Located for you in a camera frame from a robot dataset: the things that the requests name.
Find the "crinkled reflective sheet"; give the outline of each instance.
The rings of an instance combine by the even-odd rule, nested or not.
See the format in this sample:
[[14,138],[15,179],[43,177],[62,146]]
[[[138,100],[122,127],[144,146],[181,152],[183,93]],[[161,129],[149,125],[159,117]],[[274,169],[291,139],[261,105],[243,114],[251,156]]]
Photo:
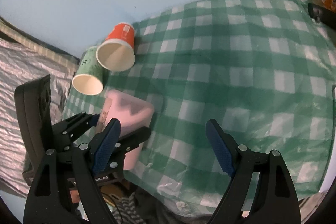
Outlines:
[[15,88],[29,80],[51,75],[51,121],[62,111],[73,72],[21,44],[0,39],[0,180],[22,195],[29,187],[22,178],[26,149],[19,130],[14,103]]

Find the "green checkered tablecloth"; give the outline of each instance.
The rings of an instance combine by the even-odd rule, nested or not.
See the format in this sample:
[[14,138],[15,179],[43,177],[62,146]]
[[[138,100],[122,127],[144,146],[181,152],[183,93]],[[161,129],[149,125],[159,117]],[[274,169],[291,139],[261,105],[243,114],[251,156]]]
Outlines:
[[135,65],[107,73],[98,96],[72,88],[64,111],[98,113],[110,89],[154,105],[128,180],[180,215],[212,213],[230,180],[205,135],[214,118],[251,150],[279,150],[299,198],[318,192],[333,139],[335,33],[310,19],[307,0],[201,0],[134,27]]

